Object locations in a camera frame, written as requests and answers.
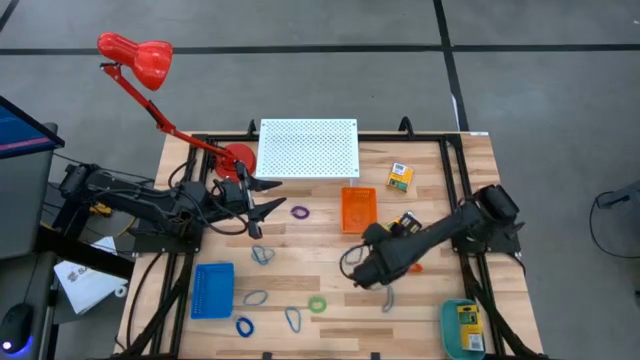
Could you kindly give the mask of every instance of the monitor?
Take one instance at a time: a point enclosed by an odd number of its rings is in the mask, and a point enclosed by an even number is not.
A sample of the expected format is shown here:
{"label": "monitor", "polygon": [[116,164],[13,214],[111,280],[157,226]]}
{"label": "monitor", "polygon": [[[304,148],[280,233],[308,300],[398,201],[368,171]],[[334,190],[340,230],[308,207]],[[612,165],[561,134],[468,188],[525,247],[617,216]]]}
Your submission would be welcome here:
{"label": "monitor", "polygon": [[0,159],[63,146],[51,130],[0,96]]}

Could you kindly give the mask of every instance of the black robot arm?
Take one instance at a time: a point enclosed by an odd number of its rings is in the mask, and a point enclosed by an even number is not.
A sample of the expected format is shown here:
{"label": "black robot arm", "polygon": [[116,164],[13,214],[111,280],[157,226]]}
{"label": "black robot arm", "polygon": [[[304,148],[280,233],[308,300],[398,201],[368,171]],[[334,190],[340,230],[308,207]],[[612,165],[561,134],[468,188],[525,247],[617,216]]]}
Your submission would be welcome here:
{"label": "black robot arm", "polygon": [[62,196],[77,203],[101,202],[145,221],[146,226],[132,230],[138,236],[189,238],[198,228],[210,223],[247,215],[243,222],[254,239],[262,237],[259,221],[286,199],[255,205],[251,191],[280,186],[279,181],[257,180],[236,163],[240,182],[216,181],[212,191],[201,182],[184,181],[169,190],[156,190],[117,178],[97,165],[69,165],[60,184]]}
{"label": "black robot arm", "polygon": [[431,248],[453,236],[465,234],[481,239],[519,228],[514,225],[518,211],[497,185],[480,189],[450,216],[407,236],[394,236],[380,224],[371,224],[362,235],[370,253],[349,278],[363,288],[376,283],[387,285],[404,275]]}

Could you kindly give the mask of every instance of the white pegboard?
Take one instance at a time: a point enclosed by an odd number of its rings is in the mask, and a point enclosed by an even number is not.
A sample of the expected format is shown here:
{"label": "white pegboard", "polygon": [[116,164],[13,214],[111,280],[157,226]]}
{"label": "white pegboard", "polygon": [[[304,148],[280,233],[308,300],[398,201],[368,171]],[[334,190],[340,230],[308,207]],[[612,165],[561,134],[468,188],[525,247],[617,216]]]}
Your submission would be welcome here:
{"label": "white pegboard", "polygon": [[356,119],[262,119],[258,179],[360,177]]}

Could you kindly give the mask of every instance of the concrete floor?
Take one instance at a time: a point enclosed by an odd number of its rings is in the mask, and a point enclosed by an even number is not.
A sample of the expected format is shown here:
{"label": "concrete floor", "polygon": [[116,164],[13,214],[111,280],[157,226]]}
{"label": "concrete floor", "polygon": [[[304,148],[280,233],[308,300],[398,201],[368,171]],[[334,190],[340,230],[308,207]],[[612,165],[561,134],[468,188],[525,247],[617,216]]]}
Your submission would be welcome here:
{"label": "concrete floor", "polygon": [[[447,0],[444,7],[454,45],[640,42],[640,3],[602,4]],[[440,42],[428,0],[21,0],[0,49],[91,48],[103,31],[179,47]],[[600,252],[588,214],[596,194],[640,179],[640,52],[456,53],[455,60],[470,130],[490,132],[503,184],[527,222],[521,241],[546,353],[635,358],[640,264]],[[0,56],[0,93],[57,122],[67,140],[61,154],[154,176],[164,136],[99,71],[100,61]],[[177,55],[151,96],[190,130],[241,130],[265,117],[355,117],[361,129],[382,130],[404,115],[417,130],[456,129],[437,52]],[[54,161],[52,181],[64,165]],[[631,215],[624,207],[596,214],[608,249],[640,254]],[[110,233],[123,221],[92,226]],[[63,325],[57,358],[108,356],[121,311],[116,302]]]}

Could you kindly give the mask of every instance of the blue tray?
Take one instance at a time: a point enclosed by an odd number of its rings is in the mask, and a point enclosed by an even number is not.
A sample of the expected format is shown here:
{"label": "blue tray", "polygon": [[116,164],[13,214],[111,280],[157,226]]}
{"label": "blue tray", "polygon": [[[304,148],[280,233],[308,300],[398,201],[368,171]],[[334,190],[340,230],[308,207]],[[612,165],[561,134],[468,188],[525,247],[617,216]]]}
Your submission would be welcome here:
{"label": "blue tray", "polygon": [[233,310],[233,264],[196,266],[191,297],[192,319],[226,319]]}

